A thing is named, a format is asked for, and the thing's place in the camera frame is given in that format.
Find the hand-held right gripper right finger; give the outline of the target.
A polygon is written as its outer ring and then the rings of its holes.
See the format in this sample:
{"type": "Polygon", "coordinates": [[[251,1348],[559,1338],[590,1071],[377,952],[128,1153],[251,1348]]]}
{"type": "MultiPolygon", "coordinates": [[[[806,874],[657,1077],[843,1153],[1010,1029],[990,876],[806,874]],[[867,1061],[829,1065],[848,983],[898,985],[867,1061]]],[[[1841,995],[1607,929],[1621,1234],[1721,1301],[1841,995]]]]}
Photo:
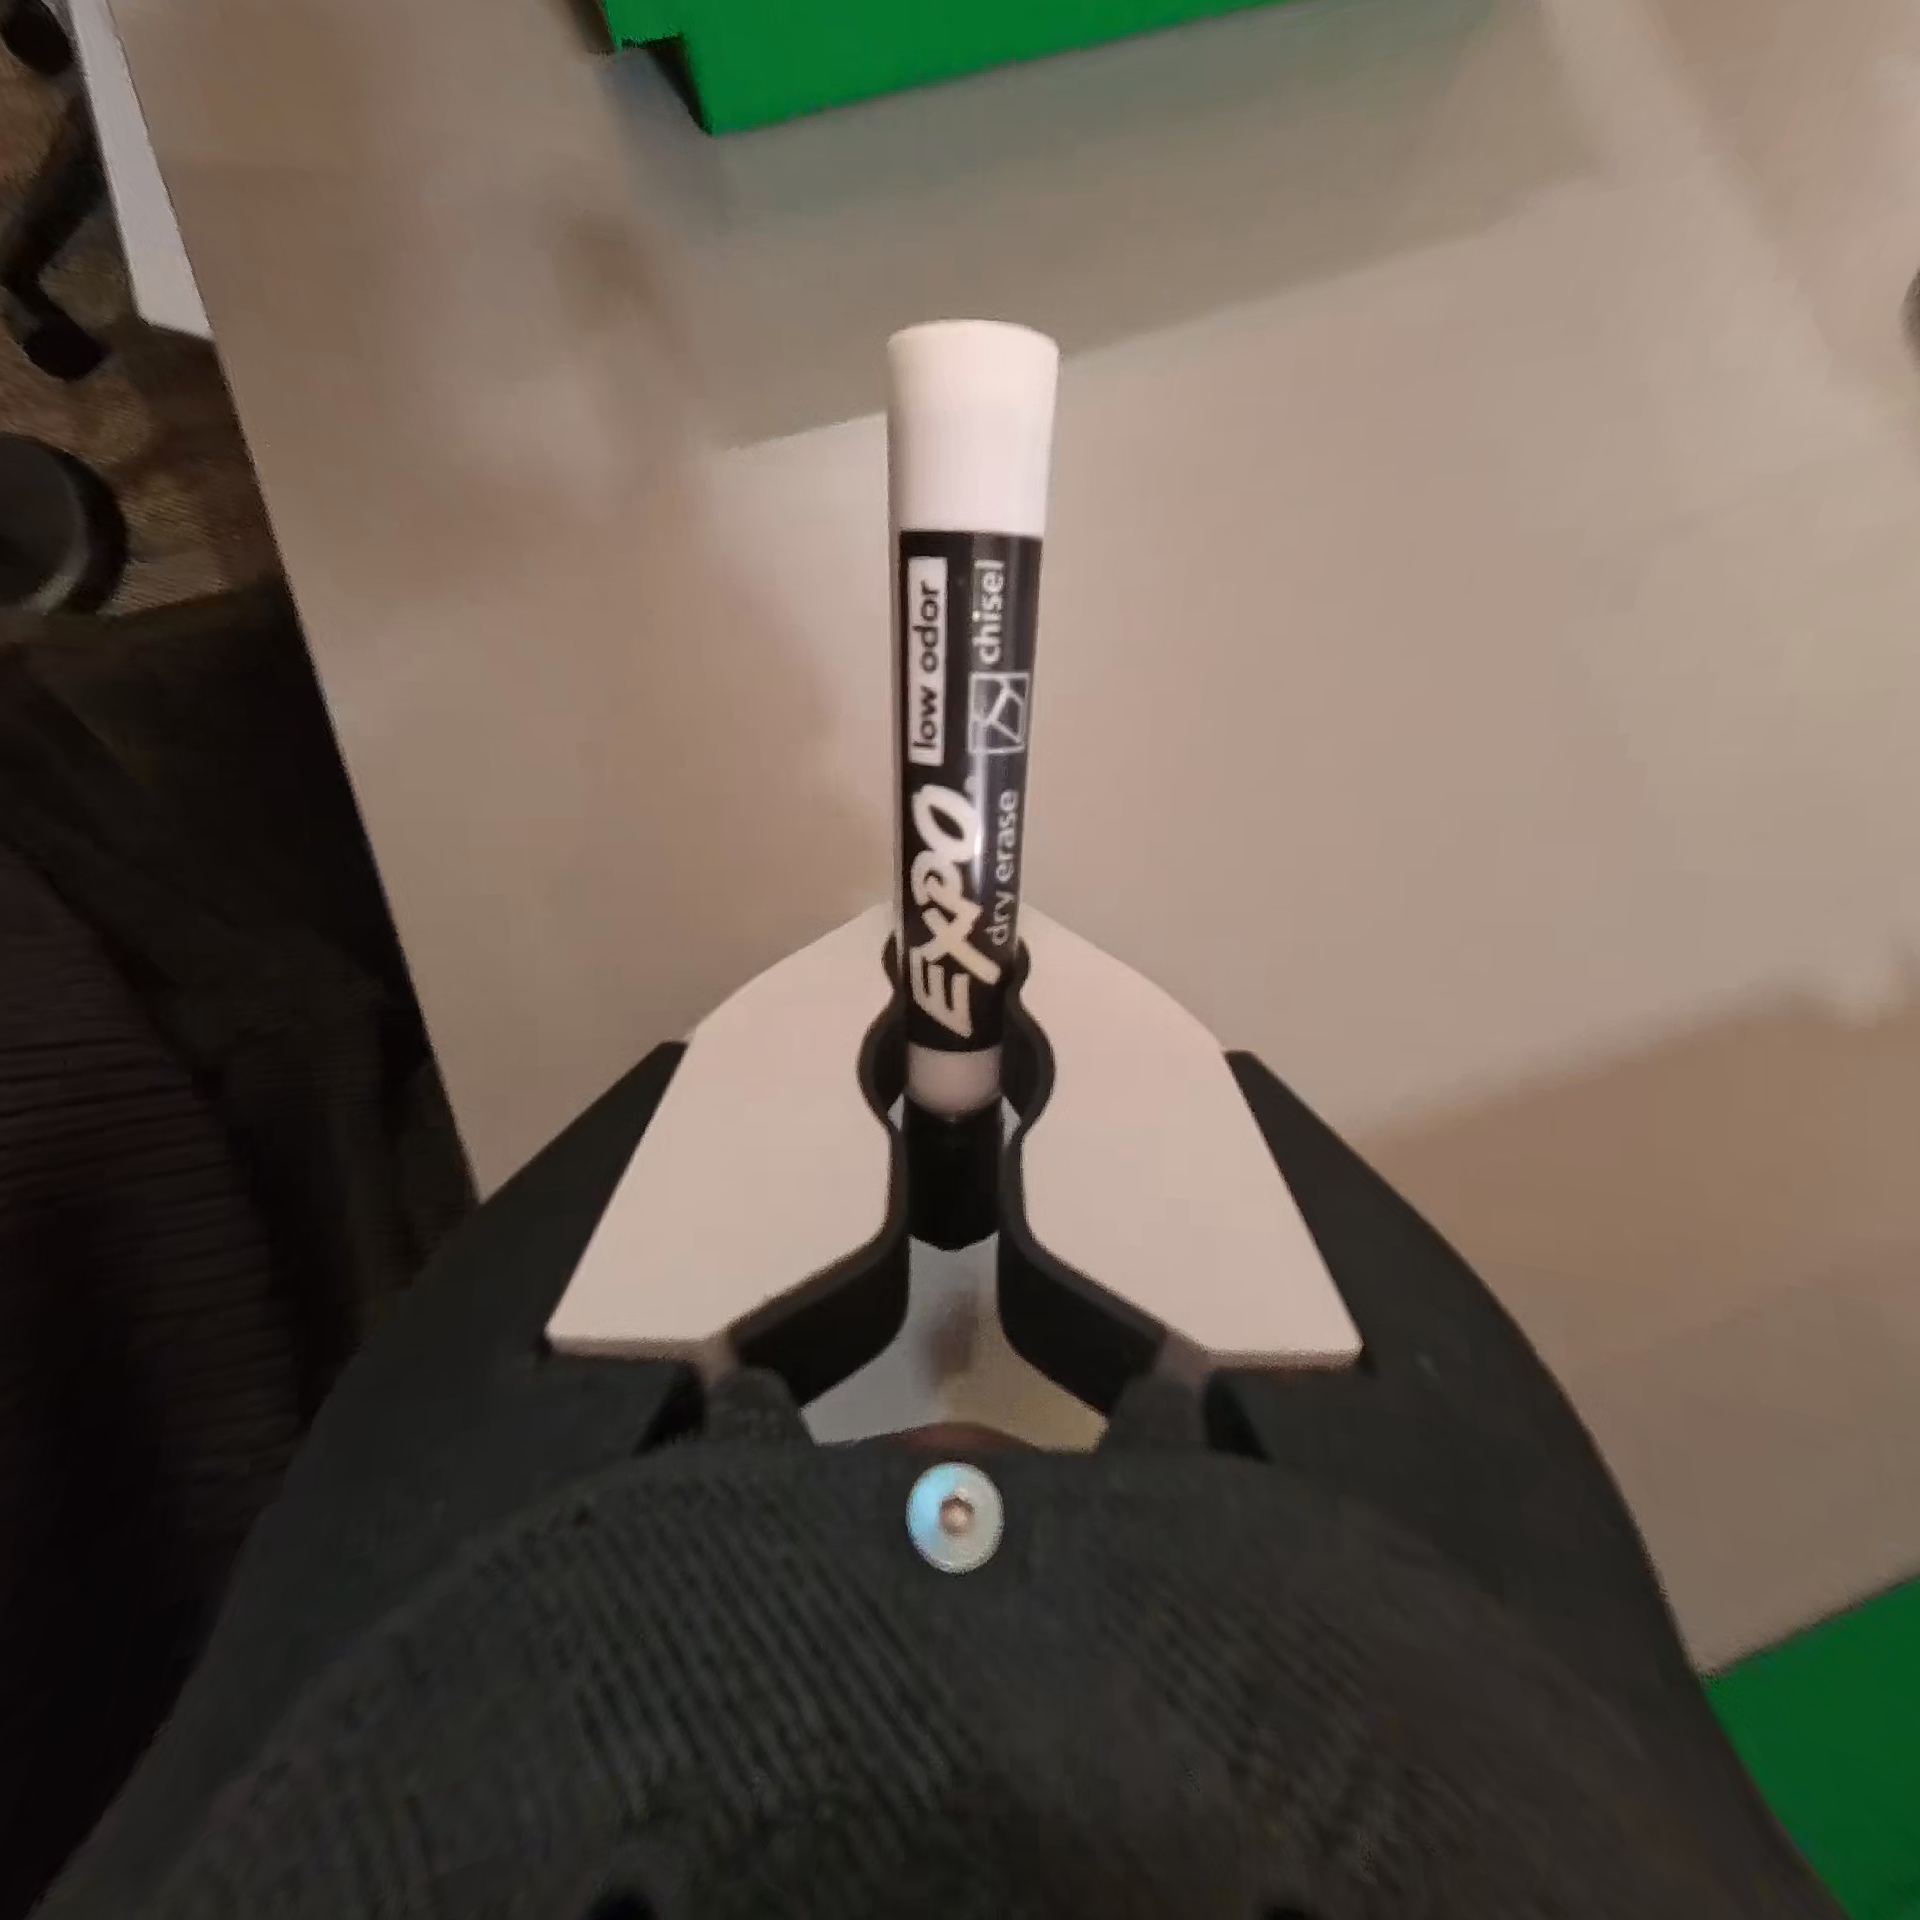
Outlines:
{"type": "Polygon", "coordinates": [[[1027,938],[1005,1043],[998,1323],[1082,1404],[1169,1371],[1343,1371],[1360,1333],[1229,1052],[1080,938],[1027,938]]]}

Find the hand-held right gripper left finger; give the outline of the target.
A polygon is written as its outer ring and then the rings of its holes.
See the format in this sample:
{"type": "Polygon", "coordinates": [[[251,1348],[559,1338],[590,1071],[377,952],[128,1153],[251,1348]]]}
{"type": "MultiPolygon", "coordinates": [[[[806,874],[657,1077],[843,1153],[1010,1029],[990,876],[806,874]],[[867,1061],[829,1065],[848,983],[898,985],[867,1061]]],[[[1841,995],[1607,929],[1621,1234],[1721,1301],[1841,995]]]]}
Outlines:
{"type": "Polygon", "coordinates": [[[677,1365],[867,1365],[905,1323],[888,919],[853,919],[688,1035],[546,1344],[677,1365]]]}

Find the grey desk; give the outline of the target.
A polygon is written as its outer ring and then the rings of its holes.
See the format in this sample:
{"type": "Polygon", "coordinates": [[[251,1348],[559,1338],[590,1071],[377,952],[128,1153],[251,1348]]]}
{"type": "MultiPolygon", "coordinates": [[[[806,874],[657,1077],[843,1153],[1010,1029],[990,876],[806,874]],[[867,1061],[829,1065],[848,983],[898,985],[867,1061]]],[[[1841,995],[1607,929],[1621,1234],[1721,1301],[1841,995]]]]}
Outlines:
{"type": "Polygon", "coordinates": [[[1914,1572],[1914,5],[1297,5],[744,137],[114,5],[480,1192],[891,877],[881,348],[1062,345],[1027,900],[1565,1380],[1703,1664],[1914,1572]]]}

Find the black dry erase marker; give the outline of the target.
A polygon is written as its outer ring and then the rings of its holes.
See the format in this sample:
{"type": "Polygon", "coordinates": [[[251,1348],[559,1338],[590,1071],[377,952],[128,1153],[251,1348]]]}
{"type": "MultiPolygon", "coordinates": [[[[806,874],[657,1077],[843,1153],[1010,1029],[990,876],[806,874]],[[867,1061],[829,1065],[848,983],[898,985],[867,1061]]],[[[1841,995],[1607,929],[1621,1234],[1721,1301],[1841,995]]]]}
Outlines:
{"type": "Polygon", "coordinates": [[[887,345],[902,1138],[942,1250],[995,1229],[1059,364],[994,320],[887,345]]]}

